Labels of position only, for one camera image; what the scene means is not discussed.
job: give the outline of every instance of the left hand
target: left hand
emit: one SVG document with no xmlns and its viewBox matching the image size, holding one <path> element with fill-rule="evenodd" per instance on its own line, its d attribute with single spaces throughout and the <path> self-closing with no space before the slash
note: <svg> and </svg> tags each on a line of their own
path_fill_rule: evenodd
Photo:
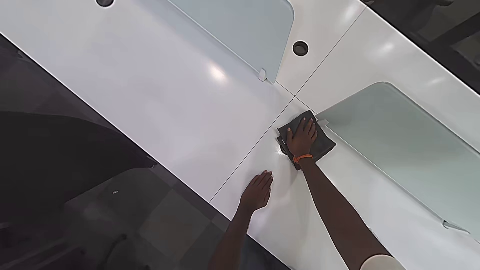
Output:
<svg viewBox="0 0 480 270">
<path fill-rule="evenodd" d="M 241 195 L 239 210 L 245 210 L 253 214 L 256 210 L 265 207 L 270 198 L 272 182 L 272 172 L 264 171 L 262 174 L 256 175 Z"/>
</svg>

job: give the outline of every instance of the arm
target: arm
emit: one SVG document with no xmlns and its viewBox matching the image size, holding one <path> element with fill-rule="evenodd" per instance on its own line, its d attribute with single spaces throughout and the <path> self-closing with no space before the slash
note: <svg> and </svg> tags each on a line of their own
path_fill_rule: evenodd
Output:
<svg viewBox="0 0 480 270">
<path fill-rule="evenodd" d="M 240 198 L 237 213 L 216 246 L 208 263 L 208 270 L 236 270 L 240 265 L 240 250 L 247 233 L 253 212 L 265 207 L 270 198 L 272 172 L 256 175 L 245 188 Z"/>
<path fill-rule="evenodd" d="M 316 138 L 313 119 L 306 123 L 304 118 L 295 136 L 288 129 L 288 149 L 295 157 L 308 154 Z M 311 158 L 302 158 L 299 164 L 318 213 L 348 269 L 360 269 L 362 263 L 373 255 L 390 255 L 317 164 Z"/>
</svg>

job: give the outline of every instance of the forearm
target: forearm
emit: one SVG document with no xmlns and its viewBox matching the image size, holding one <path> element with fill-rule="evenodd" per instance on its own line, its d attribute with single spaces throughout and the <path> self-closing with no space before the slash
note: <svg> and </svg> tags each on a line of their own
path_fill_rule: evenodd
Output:
<svg viewBox="0 0 480 270">
<path fill-rule="evenodd" d="M 352 205 L 310 158 L 299 162 L 313 201 L 332 241 L 350 270 L 375 254 L 388 251 L 375 238 Z"/>
<path fill-rule="evenodd" d="M 208 263 L 209 270 L 237 270 L 252 213 L 239 207 Z"/>
</svg>

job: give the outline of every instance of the right hand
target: right hand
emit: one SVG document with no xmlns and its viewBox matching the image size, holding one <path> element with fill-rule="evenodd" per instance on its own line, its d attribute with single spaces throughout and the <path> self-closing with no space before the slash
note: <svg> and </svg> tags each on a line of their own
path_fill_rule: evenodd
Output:
<svg viewBox="0 0 480 270">
<path fill-rule="evenodd" d="M 295 136 L 290 128 L 287 129 L 287 146 L 295 157 L 307 155 L 310 153 L 310 147 L 317 138 L 318 132 L 315 130 L 315 123 L 310 118 L 306 123 L 305 117 L 300 121 L 300 124 L 295 132 Z"/>
</svg>

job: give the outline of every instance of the frosted glass divider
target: frosted glass divider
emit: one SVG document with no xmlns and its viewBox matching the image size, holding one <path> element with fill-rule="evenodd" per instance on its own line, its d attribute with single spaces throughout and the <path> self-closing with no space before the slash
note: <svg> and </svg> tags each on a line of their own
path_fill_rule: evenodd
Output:
<svg viewBox="0 0 480 270">
<path fill-rule="evenodd" d="M 287 0 L 168 0 L 274 82 L 293 24 Z"/>
<path fill-rule="evenodd" d="M 480 239 L 480 155 L 389 83 L 317 114 L 427 208 Z"/>
</svg>

